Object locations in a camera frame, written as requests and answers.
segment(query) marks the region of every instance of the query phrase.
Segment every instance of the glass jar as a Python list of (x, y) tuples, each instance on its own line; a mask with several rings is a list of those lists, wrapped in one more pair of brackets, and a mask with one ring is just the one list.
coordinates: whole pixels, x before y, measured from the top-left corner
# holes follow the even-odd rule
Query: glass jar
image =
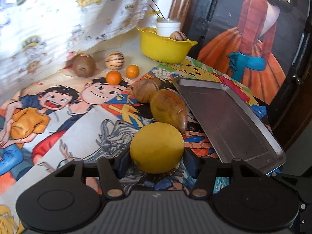
[(170, 37), (172, 33), (180, 31), (181, 23), (178, 18), (158, 18), (156, 27), (159, 36)]

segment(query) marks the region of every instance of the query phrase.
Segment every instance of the open mouth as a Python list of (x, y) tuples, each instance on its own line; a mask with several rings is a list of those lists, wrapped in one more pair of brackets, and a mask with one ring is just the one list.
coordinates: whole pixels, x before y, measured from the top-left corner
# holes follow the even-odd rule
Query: open mouth
[(47, 100), (45, 102), (45, 105), (48, 106), (48, 107), (51, 107), (51, 108), (60, 108), (61, 107), (61, 105), (59, 105), (58, 103), (53, 102), (51, 100)]
[(102, 97), (100, 95), (95, 94), (93, 91), (91, 91), (94, 95), (98, 96), (98, 97)]

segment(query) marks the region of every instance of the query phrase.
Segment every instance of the tray rim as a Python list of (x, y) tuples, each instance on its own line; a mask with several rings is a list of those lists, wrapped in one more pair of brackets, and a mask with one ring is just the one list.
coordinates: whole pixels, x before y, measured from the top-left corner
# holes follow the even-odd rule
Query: tray rim
[[(201, 88), (209, 88), (209, 89), (219, 89), (225, 91), (227, 94), (230, 95), (230, 97), (239, 105), (239, 107), (247, 114), (247, 116), (252, 120), (252, 122), (257, 126), (257, 128), (260, 130), (260, 132), (264, 135), (265, 139), (268, 141), (268, 143), (271, 145), (272, 149), (275, 151), (275, 153), (278, 156), (281, 156), (278, 158), (274, 164), (272, 164), (271, 168), (268, 168), (267, 165), (264, 166), (263, 169), (260, 169), (261, 172), (265, 174), (269, 174), (276, 168), (280, 167), (286, 162), (286, 154), (283, 150), (283, 148), (280, 146), (278, 141), (274, 138), (274, 135), (268, 130), (268, 128), (263, 124), (263, 122), (258, 118), (258, 116), (252, 111), (252, 109), (227, 85), (223, 83), (218, 82), (211, 82), (211, 81), (205, 81), (205, 80), (199, 80), (199, 79), (191, 79), (191, 78), (174, 78), (172, 80), (172, 84), (175, 86), (185, 103), (186, 102), (184, 96), (179, 91), (180, 86), (187, 86), (187, 87), (201, 87)], [(222, 152), (218, 152), (218, 150), (215, 148), (213, 143), (210, 140), (210, 143), (212, 144), (213, 148), (215, 149), (218, 157), (220, 158), (221, 162), (224, 162), (225, 156)]]

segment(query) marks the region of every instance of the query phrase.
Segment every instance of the metal tray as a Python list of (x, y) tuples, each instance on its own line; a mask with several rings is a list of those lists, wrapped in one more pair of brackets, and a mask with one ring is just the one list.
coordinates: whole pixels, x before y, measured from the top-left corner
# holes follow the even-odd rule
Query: metal tray
[(228, 86), (222, 83), (175, 78), (181, 94), (222, 162), (243, 159), (268, 174), (286, 162), (271, 132)]

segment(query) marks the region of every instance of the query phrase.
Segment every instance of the white curtain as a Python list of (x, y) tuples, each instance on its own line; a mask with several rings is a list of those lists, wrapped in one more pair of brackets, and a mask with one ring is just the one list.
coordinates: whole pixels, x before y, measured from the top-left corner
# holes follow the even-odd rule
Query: white curtain
[(149, 0), (0, 0), (0, 94), (133, 29)]

